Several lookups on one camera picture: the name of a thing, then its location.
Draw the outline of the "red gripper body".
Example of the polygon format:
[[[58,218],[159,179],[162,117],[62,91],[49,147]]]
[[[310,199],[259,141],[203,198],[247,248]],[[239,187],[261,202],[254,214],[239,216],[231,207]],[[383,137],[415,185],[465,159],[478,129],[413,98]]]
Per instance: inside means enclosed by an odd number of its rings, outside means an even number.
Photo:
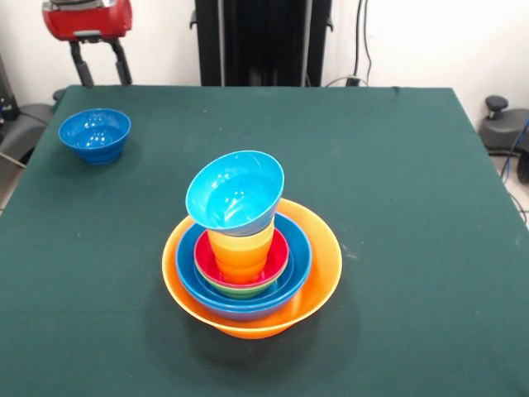
[[[132,28],[130,1],[43,1],[42,16],[59,41],[124,37]]]

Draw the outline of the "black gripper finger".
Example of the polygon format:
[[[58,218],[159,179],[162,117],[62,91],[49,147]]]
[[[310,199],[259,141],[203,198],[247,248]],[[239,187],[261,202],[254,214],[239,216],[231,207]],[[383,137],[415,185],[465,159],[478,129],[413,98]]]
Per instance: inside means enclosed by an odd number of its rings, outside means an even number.
[[[131,72],[121,42],[118,39],[112,39],[109,41],[109,44],[117,57],[116,68],[121,85],[123,87],[129,87],[132,84]]]
[[[92,88],[93,78],[87,63],[83,60],[81,55],[80,44],[77,41],[70,41],[69,47],[82,86],[85,88]]]

